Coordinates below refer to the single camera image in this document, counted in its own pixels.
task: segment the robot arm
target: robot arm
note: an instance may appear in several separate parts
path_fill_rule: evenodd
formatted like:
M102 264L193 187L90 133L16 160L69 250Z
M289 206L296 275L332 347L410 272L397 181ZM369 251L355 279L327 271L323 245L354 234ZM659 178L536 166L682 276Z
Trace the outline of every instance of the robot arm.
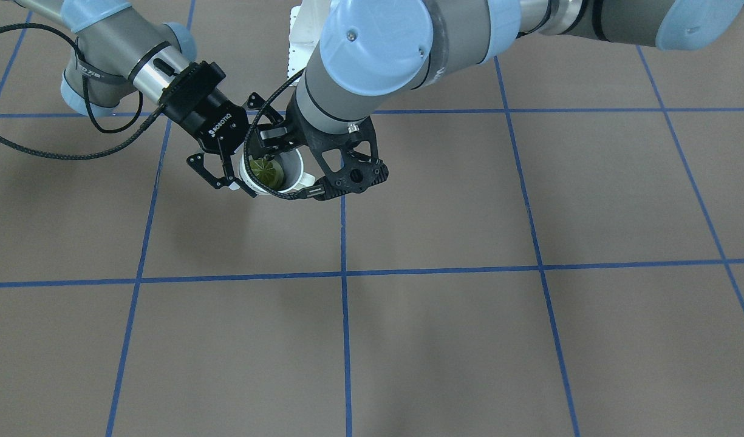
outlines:
M232 155L276 160L307 146L324 176L288 199L327 200L361 193L387 179L370 115L397 92L437 83L453 72L486 62L516 38L533 32L602 41L695 50L713 42L733 22L744 0L341 0L307 64L285 117L258 94L242 107L217 86L225 74L215 63L194 62L195 44L182 25L154 25L125 0L14 0L78 36L86 62L70 59L61 88L70 107L86 113L81 97L89 78L95 115L111 113L136 90L195 138L203 152L219 155L224 176L188 164L214 188L255 192L235 172ZM253 127L247 110L259 111ZM267 124L258 124L266 116ZM369 142L370 155L356 147ZM324 153L339 150L333 171Z

